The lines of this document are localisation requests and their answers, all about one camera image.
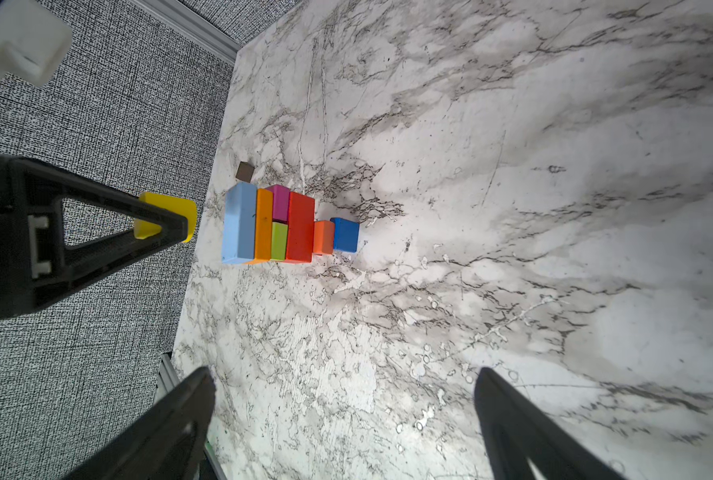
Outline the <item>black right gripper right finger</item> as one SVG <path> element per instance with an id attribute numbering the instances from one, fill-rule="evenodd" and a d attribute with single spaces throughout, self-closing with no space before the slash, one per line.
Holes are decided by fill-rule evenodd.
<path id="1" fill-rule="evenodd" d="M 491 368 L 480 370 L 474 407 L 496 479 L 619 479 Z"/>

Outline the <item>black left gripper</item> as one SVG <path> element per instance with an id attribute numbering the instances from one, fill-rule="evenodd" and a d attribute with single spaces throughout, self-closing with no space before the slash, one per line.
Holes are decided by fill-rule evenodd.
<path id="1" fill-rule="evenodd" d="M 64 242 L 64 200 L 160 226 L 82 244 Z M 0 155 L 0 320 L 42 311 L 188 237 L 184 216 L 110 186 L 27 157 Z"/>

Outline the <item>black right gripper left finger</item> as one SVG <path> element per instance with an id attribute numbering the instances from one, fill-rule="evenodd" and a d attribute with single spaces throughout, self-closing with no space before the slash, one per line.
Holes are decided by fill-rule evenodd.
<path id="1" fill-rule="evenodd" d="M 204 457 L 216 386 L 200 367 L 68 479 L 192 479 Z"/>

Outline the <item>light blue wood block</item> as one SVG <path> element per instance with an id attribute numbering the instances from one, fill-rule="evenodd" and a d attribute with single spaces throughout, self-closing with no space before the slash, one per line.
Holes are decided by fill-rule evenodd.
<path id="1" fill-rule="evenodd" d="M 254 260 L 256 186 L 238 182 L 226 192 L 222 262 L 244 264 Z"/>

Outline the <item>yellow Supermarket wood block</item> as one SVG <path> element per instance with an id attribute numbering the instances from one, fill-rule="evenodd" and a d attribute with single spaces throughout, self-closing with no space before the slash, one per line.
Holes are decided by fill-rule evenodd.
<path id="1" fill-rule="evenodd" d="M 254 233 L 254 259 L 250 264 L 270 261 L 272 256 L 272 204 L 274 196 L 270 190 L 256 191 L 256 233 Z"/>

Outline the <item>brown wood cube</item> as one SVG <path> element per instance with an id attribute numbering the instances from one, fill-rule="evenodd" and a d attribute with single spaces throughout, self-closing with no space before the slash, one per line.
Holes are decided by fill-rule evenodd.
<path id="1" fill-rule="evenodd" d="M 252 183 L 254 171 L 256 171 L 256 168 L 252 164 L 242 161 L 238 164 L 238 168 L 236 168 L 236 180 Z"/>

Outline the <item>lime green wood cube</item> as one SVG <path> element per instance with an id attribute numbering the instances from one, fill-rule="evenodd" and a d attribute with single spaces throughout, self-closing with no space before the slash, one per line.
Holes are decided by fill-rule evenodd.
<path id="1" fill-rule="evenodd" d="M 280 222 L 272 222 L 272 250 L 270 260 L 286 260 L 286 244 L 288 244 L 288 226 Z"/>

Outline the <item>red wood block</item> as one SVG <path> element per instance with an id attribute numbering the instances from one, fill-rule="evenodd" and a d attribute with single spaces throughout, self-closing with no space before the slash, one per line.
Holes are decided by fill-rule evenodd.
<path id="1" fill-rule="evenodd" d="M 314 213 L 316 213 L 316 200 L 314 198 L 296 192 L 290 193 L 285 262 L 312 262 Z"/>

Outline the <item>purple wood cube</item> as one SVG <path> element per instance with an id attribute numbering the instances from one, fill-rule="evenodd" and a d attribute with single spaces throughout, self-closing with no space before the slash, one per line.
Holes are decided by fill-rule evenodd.
<path id="1" fill-rule="evenodd" d="M 272 185 L 268 191 L 272 194 L 272 221 L 288 224 L 290 190 L 286 186 Z"/>

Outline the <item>orange wood block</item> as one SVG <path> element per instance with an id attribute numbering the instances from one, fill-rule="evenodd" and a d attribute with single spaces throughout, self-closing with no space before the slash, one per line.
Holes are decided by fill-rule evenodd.
<path id="1" fill-rule="evenodd" d="M 334 222 L 320 220 L 314 222 L 314 247 L 312 253 L 318 256 L 332 255 L 334 252 Z"/>

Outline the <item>blue number six cube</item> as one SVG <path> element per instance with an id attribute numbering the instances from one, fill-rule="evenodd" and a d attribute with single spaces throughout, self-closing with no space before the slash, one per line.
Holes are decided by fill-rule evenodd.
<path id="1" fill-rule="evenodd" d="M 334 217 L 334 250 L 356 253 L 358 248 L 359 224 L 352 220 Z"/>

